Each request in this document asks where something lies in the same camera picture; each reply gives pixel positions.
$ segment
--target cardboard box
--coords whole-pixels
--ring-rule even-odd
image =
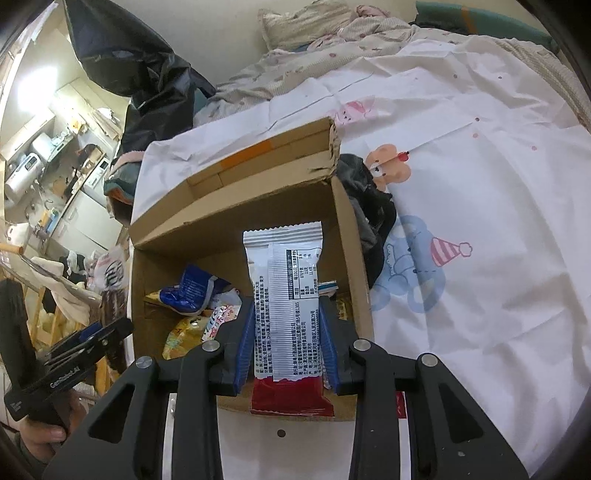
[[[131,299],[136,358],[161,358],[174,312],[144,296],[178,283],[187,263],[252,294],[242,234],[322,222],[319,281],[349,292],[359,336],[373,339],[361,242],[349,198],[334,176],[339,141],[322,119],[242,150],[193,175],[129,230],[135,245]]]

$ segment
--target hand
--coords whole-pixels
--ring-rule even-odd
[[[86,410],[73,390],[70,392],[70,408],[70,431],[68,434],[63,428],[55,425],[29,420],[28,417],[21,420],[19,429],[22,442],[37,460],[44,463],[49,462],[55,453],[51,443],[63,442],[78,428],[86,416]]]

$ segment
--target nutrition facts label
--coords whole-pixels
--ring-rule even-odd
[[[274,380],[299,380],[322,374],[316,271],[320,251],[320,248],[274,248],[269,264],[269,278],[274,279],[271,289]]]
[[[290,300],[318,298],[317,250],[285,250]]]
[[[273,363],[271,359],[269,287],[262,275],[254,284],[254,302],[256,314],[255,376],[265,378],[273,374]]]

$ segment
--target cabinet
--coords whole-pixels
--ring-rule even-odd
[[[107,145],[109,151],[114,152],[121,136],[120,129],[114,124],[111,124],[107,129],[108,132],[103,129],[96,120],[97,112],[95,112],[95,107],[74,88],[74,85],[78,84],[73,82],[60,88],[54,95],[54,103],[52,105],[67,119],[72,116],[72,112],[82,117],[99,141]]]
[[[102,205],[79,191],[51,237],[64,248],[88,257],[93,250],[103,254],[114,247],[121,228]]]
[[[40,113],[30,119],[2,148],[0,154],[10,163],[23,153],[39,133],[55,118],[49,108],[44,108]]]

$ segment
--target black cloth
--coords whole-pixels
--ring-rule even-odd
[[[8,438],[0,424],[0,478],[2,480],[33,480],[41,478],[41,472],[45,468],[34,459],[30,453],[23,452],[20,434],[15,436],[15,444]]]
[[[78,270],[84,270],[84,255],[78,254],[76,257],[76,264],[78,265]],[[67,257],[60,257],[58,260],[64,266],[64,273],[63,277],[70,280],[72,283],[80,283],[81,281],[84,282],[84,286],[86,287],[86,280],[87,278],[84,275],[79,273],[72,272],[68,275],[68,258]],[[55,313],[56,312],[56,301],[53,299],[53,295],[51,294],[51,290],[47,288],[45,290],[45,294],[43,295],[43,300],[41,301],[43,304],[43,310],[47,313]]]
[[[341,154],[336,175],[355,211],[365,272],[371,288],[384,267],[384,241],[396,222],[396,207],[391,194],[378,190],[372,174],[357,155]]]

